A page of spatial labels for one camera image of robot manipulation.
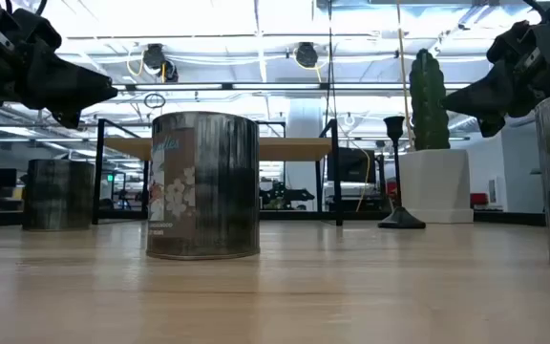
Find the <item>white plant pot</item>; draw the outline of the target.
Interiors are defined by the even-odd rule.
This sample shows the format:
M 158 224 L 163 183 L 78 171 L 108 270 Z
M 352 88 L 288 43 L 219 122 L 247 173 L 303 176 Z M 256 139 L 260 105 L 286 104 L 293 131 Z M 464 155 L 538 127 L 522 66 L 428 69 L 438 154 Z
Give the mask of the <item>white plant pot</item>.
M 402 205 L 427 224 L 469 224 L 470 168 L 463 149 L 410 152 L 399 158 Z

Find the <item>green cactus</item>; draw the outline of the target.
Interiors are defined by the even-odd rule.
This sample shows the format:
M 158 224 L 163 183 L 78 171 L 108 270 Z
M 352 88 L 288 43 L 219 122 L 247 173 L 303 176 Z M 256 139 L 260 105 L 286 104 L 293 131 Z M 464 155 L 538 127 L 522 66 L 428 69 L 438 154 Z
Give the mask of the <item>green cactus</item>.
M 412 62 L 410 94 L 415 149 L 449 149 L 449 117 L 441 106 L 446 96 L 444 75 L 438 61 L 426 49 L 420 50 Z

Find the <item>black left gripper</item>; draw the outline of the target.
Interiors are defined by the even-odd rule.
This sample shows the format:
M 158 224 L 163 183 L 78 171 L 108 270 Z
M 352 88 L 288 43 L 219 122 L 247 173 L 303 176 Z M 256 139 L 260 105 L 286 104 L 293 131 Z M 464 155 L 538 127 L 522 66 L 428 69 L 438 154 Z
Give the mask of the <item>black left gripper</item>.
M 117 95 L 112 80 L 63 60 L 56 54 L 61 36 L 36 10 L 0 5 L 0 103 L 15 101 L 32 109 L 48 108 L 65 128 L 77 128 L 81 112 Z

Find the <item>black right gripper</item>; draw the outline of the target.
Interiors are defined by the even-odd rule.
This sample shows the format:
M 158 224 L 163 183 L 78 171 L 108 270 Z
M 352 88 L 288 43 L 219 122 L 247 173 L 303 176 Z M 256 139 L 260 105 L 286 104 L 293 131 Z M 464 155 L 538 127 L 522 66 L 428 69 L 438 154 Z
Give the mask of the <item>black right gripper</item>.
M 519 21 L 498 35 L 487 59 L 494 66 L 485 77 L 440 102 L 446 110 L 478 118 L 483 138 L 503 129 L 505 115 L 524 117 L 550 96 L 550 9 L 538 24 Z

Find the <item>wooden shelf with black legs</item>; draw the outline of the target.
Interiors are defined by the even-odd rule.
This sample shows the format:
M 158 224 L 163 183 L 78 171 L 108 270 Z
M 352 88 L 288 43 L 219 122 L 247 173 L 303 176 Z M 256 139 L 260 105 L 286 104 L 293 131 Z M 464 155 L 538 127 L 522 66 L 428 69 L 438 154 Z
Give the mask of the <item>wooden shelf with black legs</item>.
M 323 210 L 323 170 L 321 161 L 328 155 L 334 161 L 339 158 L 338 132 L 336 120 L 327 123 L 325 129 L 316 138 L 261 138 L 259 158 L 262 161 L 307 162 L 315 163 L 315 184 L 317 209 L 309 211 L 263 211 L 260 218 L 266 221 L 332 221 L 336 226 L 344 222 L 344 212 L 340 207 L 330 212 Z M 151 160 L 151 144 L 148 138 L 142 138 L 128 129 L 126 124 L 119 125 L 101 118 L 96 125 L 95 167 L 98 177 L 102 174 L 104 149 L 111 148 L 140 161 Z

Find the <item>black television screen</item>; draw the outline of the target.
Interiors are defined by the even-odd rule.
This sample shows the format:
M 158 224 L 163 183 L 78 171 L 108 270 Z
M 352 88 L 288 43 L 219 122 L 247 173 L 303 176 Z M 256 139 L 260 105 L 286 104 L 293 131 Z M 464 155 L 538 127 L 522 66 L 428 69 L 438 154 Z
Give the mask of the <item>black television screen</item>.
M 373 150 L 357 148 L 339 148 L 338 163 L 334 162 L 334 154 L 328 154 L 327 177 L 334 181 L 334 171 L 338 171 L 341 182 L 376 183 L 376 160 Z

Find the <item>candle tin with grey wax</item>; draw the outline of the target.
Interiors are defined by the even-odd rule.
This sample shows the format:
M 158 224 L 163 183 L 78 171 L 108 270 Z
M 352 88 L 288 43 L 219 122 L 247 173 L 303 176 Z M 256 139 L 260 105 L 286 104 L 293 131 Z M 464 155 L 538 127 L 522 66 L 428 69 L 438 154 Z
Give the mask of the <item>candle tin with grey wax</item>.
M 259 128 L 217 112 L 152 122 L 146 253 L 175 260 L 260 251 Z

